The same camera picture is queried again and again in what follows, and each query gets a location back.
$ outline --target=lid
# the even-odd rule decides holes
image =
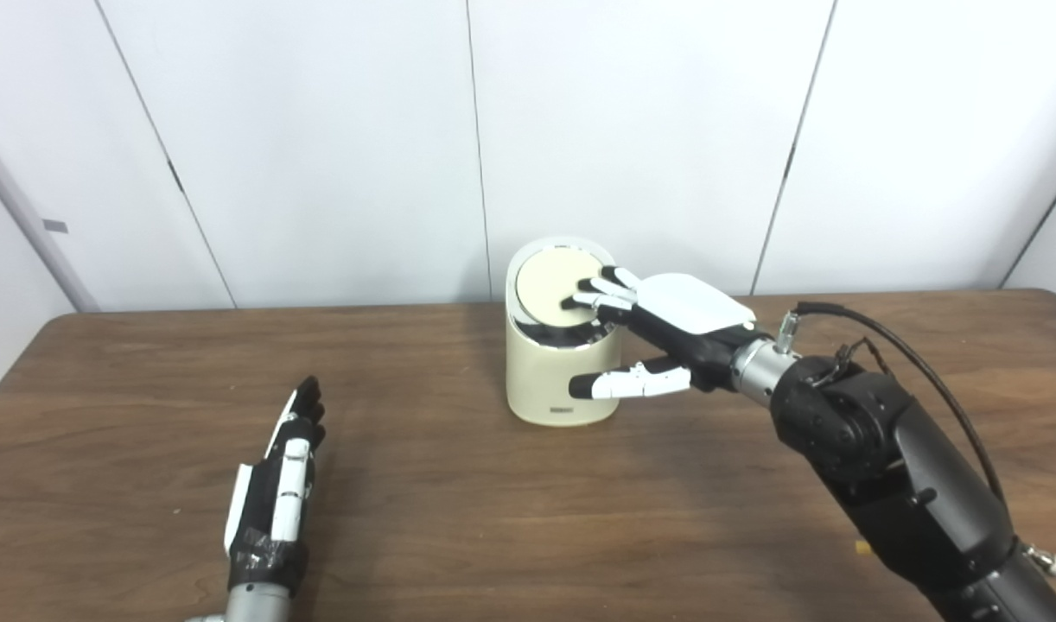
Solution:
[[[581,347],[615,329],[592,308],[566,310],[560,304],[578,291],[578,281],[597,277],[614,263],[604,248],[579,238],[545,238],[525,245],[509,264],[505,308],[528,339],[550,347]]]
[[[592,308],[563,308],[578,294],[578,281],[601,275],[601,260],[580,248],[550,247],[528,258],[516,272],[516,298],[541,324],[573,326],[589,322]]]

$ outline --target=black cable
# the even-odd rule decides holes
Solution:
[[[950,407],[950,412],[954,413],[955,418],[958,418],[959,425],[962,426],[962,431],[966,433],[966,438],[969,439],[969,444],[974,448],[975,455],[978,456],[978,463],[982,465],[982,471],[985,473],[986,484],[989,485],[991,491],[997,500],[1001,501],[1001,505],[1005,507],[1005,511],[1008,511],[1008,504],[1005,502],[1005,492],[1001,488],[1001,479],[997,477],[996,469],[993,468],[993,460],[989,459],[989,453],[985,450],[985,445],[982,444],[982,438],[978,436],[978,431],[974,429],[974,422],[969,420],[969,415],[966,414],[965,409],[962,404],[959,404],[959,399],[950,393],[946,384],[943,383],[943,378],[940,378],[938,373],[928,365],[927,361],[924,361],[923,357],[916,354],[916,351],[911,348],[908,343],[905,343],[903,339],[899,338],[894,332],[887,329],[880,322],[863,314],[859,314],[856,310],[851,310],[851,308],[842,306],[841,304],[832,304],[829,302],[798,302],[797,307],[793,308],[793,314],[798,316],[836,316],[836,318],[845,318],[848,320],[853,320],[869,329],[876,332],[878,335],[883,336],[888,342],[892,343],[892,346],[901,351],[904,357],[908,359],[916,365],[916,369],[920,370],[924,377],[931,382],[936,391],[942,395],[943,401],[946,401],[946,406]]]
[[[840,352],[836,352],[835,354],[835,365],[831,367],[831,371],[825,374],[824,377],[816,379],[815,382],[812,382],[812,387],[824,387],[825,384],[828,384],[828,382],[832,382],[836,378],[843,377],[844,374],[847,373],[847,369],[851,366],[851,361],[854,358],[855,352],[857,352],[859,347],[863,345],[867,346],[867,350],[870,351],[870,354],[873,356],[874,361],[878,362],[878,366],[881,371],[883,371],[883,373],[888,377],[893,377],[892,370],[888,369],[887,363],[885,363],[885,359],[881,355],[881,350],[878,350],[878,346],[870,341],[868,336],[864,336],[851,345],[840,346]]]

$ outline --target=round lid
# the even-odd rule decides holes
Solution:
[[[601,275],[599,259],[579,248],[551,247],[528,258],[516,272],[516,298],[536,322],[573,326],[596,318],[592,308],[566,308],[559,304],[578,294],[578,281]]]

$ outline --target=robotic arm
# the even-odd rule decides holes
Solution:
[[[290,394],[267,452],[240,465],[225,525],[228,606],[224,615],[186,622],[286,622],[290,600],[306,576],[309,548],[302,541],[314,486],[314,452],[324,439],[317,378]]]
[[[773,338],[749,308],[687,275],[639,280],[608,267],[579,290],[564,307],[595,308],[665,357],[573,377],[572,397],[691,385],[741,393],[770,410],[777,437],[809,461],[881,562],[944,620],[1056,622],[1056,591],[1036,567],[1056,574],[1056,557],[1017,539],[992,470],[991,488],[887,369],[852,361],[856,345],[835,357],[792,351],[800,315],[852,312],[802,303]]]

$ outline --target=cylindrical container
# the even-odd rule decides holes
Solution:
[[[574,399],[571,377],[620,366],[620,335],[595,310],[564,310],[578,281],[614,264],[604,248],[577,238],[547,238],[512,257],[505,280],[505,385],[509,407],[535,425],[590,425],[618,399]]]

